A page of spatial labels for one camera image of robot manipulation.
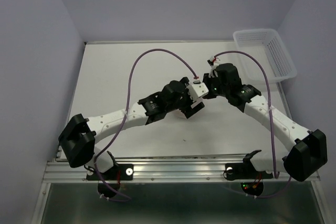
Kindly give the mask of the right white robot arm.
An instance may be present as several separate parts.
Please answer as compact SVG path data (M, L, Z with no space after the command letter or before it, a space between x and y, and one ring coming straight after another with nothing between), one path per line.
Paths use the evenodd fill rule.
M286 148L279 158L262 150L247 154L241 163L230 165L228 180L252 178L262 172L280 172L303 182L327 163L326 135L295 123L270 106L257 88L242 83L233 64L216 66L203 75L203 82L209 90L205 99L225 97L229 104L268 129Z

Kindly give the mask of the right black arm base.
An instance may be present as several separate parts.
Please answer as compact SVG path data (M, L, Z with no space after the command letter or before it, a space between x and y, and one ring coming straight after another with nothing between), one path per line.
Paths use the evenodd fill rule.
M223 171L223 176L228 181L243 180L240 186L243 192L247 196L253 196L255 198L260 197L264 191L263 179L272 179L273 174L269 174L266 171L257 171L252 163L251 159L259 154L261 150L255 150L249 154L246 154L241 163L227 163Z

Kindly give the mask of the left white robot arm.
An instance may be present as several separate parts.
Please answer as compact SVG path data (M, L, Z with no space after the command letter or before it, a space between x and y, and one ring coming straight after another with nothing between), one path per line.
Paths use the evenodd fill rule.
M162 91L127 105L126 109L88 118L74 115L58 141L71 168L88 166L110 179L116 175L117 164L112 154L98 148L97 143L118 136L122 130L162 120L175 110L190 118L204 107L201 98L207 94L206 84L199 80L192 83L187 77L173 80Z

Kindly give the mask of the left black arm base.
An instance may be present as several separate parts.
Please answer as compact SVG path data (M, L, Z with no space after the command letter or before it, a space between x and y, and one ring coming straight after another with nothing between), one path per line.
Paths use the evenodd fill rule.
M120 164L117 163L114 156L107 151L106 154L109 156L108 161L113 163L113 166L104 173L101 173L101 176L104 180L116 181L116 183L108 183L108 185L113 188L110 190L103 182L98 182L97 191L99 197L105 199L106 201L127 201L127 197L124 199L117 199L118 192L121 188L122 181L131 181L133 180L134 174L134 165L133 164Z

